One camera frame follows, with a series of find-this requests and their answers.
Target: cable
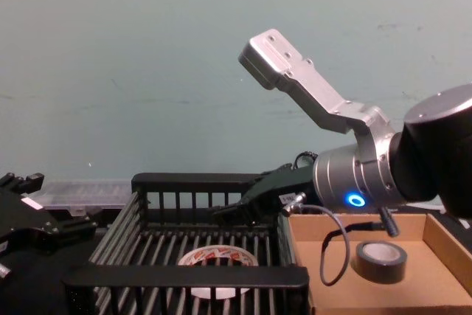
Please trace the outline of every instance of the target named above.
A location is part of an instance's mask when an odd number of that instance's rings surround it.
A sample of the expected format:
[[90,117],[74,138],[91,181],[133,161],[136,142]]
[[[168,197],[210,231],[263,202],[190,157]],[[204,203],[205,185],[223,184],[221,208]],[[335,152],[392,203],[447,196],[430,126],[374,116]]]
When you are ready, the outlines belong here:
[[310,158],[313,160],[313,163],[314,163],[317,157],[318,157],[318,154],[315,154],[312,151],[304,151],[296,156],[293,169],[296,170],[299,168],[298,161],[300,158]]
[[325,250],[327,248],[327,243],[326,243],[326,247],[322,247],[322,256],[321,256],[321,260],[320,260],[320,264],[319,264],[319,277],[321,278],[322,283],[325,286],[331,287],[332,285],[335,285],[341,279],[341,277],[346,272],[347,267],[349,266],[349,259],[350,259],[349,237],[347,236],[346,229],[343,227],[343,225],[342,225],[341,221],[339,220],[339,218],[336,217],[333,214],[333,212],[331,212],[330,210],[328,210],[324,207],[321,207],[321,206],[316,206],[314,204],[302,204],[302,209],[303,210],[316,210],[318,212],[323,212],[323,213],[327,214],[338,225],[339,230],[341,231],[342,237],[344,239],[344,244],[346,245],[346,255],[344,257],[344,263],[341,267],[341,271],[339,271],[338,275],[336,277],[334,277],[334,279],[331,280],[330,282],[327,282],[326,279],[325,279]]

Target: black plastic crate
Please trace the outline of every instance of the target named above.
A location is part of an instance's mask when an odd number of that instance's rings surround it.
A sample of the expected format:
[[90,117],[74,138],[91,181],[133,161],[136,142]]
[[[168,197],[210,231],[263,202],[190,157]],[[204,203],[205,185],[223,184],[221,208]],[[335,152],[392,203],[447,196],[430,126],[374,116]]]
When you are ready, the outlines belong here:
[[[258,226],[218,227],[207,208],[227,205],[259,175],[141,173],[133,196],[87,265],[64,278],[69,313],[75,314],[307,314],[308,273],[293,260],[277,219]],[[157,208],[148,207],[156,194]],[[176,266],[197,247],[232,244],[250,251],[259,266],[227,260]],[[190,294],[210,288],[211,300]],[[216,288],[236,297],[216,300]],[[249,288],[241,294],[242,288]]]

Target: black cable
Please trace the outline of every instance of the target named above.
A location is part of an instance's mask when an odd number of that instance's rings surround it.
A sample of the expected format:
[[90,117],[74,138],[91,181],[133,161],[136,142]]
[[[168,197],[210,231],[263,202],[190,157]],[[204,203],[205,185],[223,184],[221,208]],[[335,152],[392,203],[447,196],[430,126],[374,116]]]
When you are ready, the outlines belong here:
[[312,151],[304,151],[304,152],[298,154],[295,158],[294,167],[293,167],[294,170],[299,168],[298,161],[301,158],[310,158],[310,159],[313,160],[313,163],[314,163],[316,158],[318,158],[318,154],[315,154]]
[[[342,225],[342,222],[339,220],[339,218],[331,212],[329,209],[321,207],[321,206],[316,206],[314,204],[303,204],[302,209],[305,210],[316,210],[318,212],[323,212],[327,214],[331,219],[334,220],[334,222],[338,225],[339,229],[333,230],[332,232],[328,232],[328,234],[324,237],[323,244],[322,244],[322,254],[321,254],[321,259],[319,261],[319,277],[322,281],[322,283],[327,286],[331,287],[332,285],[335,285],[341,278],[344,276],[344,273],[346,273],[347,267],[349,266],[349,260],[350,260],[350,244],[349,244],[349,237],[347,236],[348,232],[352,232],[353,230],[362,230],[362,231],[379,231],[379,230],[385,230],[385,226],[381,222],[373,222],[373,221],[368,221],[365,223],[354,223],[350,224],[346,227]],[[346,253],[344,256],[344,262],[341,267],[341,271],[339,271],[338,275],[334,277],[333,280],[331,281],[326,281],[325,278],[325,251],[327,249],[328,244],[330,243],[331,239],[342,235],[344,239],[344,245],[346,246]]]
[[339,230],[337,230],[337,231],[340,232],[342,234],[342,237],[344,238],[344,244],[346,245],[346,254],[344,256],[344,263],[341,267],[341,271],[339,271],[338,275],[336,277],[334,277],[334,279],[331,280],[330,282],[326,281],[326,279],[325,279],[325,251],[322,248],[322,257],[321,257],[320,264],[319,264],[319,277],[321,278],[322,283],[325,286],[330,287],[332,285],[335,285],[341,279],[341,277],[346,272],[347,267],[349,266],[350,245],[349,245],[349,238],[347,237],[347,231],[343,227],[343,225],[342,225],[341,221],[339,220],[339,218],[337,216],[335,216],[334,213],[331,212],[330,210],[328,210],[324,207],[321,207],[321,206],[316,206],[314,204],[303,204],[302,208],[305,209],[305,210],[316,210],[317,212],[323,212],[323,213],[327,214],[338,225]]

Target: black duct tape roll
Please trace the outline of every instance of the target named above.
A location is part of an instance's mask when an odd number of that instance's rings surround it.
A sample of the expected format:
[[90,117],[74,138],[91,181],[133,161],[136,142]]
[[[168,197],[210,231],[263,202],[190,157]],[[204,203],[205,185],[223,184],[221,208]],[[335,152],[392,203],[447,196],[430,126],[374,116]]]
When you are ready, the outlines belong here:
[[406,252],[393,243],[367,241],[357,245],[355,270],[375,283],[393,284],[405,277]]

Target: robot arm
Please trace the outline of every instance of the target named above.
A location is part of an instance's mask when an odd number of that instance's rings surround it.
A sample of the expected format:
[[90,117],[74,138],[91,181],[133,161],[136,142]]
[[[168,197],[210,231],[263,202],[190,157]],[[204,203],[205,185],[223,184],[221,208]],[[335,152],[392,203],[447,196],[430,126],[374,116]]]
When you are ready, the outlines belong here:
[[266,89],[288,93],[320,127],[354,131],[357,144],[319,154],[313,184],[335,212],[369,212],[439,193],[456,217],[472,217],[472,85],[412,108],[395,133],[375,106],[345,100],[276,30],[253,37],[240,62]]

